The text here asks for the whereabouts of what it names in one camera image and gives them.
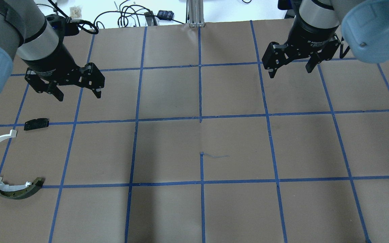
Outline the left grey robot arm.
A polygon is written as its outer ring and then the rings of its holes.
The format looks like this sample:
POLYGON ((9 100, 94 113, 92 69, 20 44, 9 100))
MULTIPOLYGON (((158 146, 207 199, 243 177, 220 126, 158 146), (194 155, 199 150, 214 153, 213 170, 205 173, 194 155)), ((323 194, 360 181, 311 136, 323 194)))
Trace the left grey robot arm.
POLYGON ((101 98, 104 75, 92 62, 77 65, 63 43, 65 37, 79 34, 85 26, 93 29, 89 34, 98 34, 89 21, 66 14, 45 16, 32 0, 0 0, 0 94, 17 56, 28 66, 25 80, 35 92, 63 101, 59 86, 75 85, 101 98))

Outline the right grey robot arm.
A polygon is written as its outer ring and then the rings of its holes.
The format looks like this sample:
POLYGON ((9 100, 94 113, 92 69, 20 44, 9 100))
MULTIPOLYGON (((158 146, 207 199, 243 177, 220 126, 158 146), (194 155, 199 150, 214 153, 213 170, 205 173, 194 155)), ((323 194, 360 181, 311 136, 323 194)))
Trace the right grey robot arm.
POLYGON ((270 78, 305 58, 311 73, 336 51, 365 63, 389 60, 389 0, 280 0, 278 8, 293 10, 295 19, 287 41, 269 43, 261 59, 270 78))

